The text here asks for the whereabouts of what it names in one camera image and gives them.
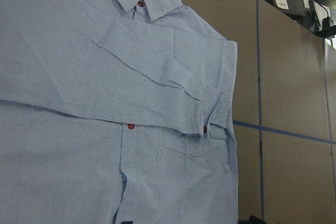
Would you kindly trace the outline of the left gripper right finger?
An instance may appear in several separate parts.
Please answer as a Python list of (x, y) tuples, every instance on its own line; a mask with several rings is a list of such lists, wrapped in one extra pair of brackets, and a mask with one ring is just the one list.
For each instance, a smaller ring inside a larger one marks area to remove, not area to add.
[(239, 220), (238, 224), (270, 224), (256, 216), (251, 215), (247, 220)]

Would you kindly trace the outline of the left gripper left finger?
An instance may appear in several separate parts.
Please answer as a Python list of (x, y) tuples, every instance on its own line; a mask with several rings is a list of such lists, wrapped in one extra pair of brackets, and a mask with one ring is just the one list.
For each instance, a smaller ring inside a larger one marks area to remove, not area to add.
[(131, 224), (131, 221), (128, 220), (119, 220), (117, 216), (113, 219), (113, 224)]

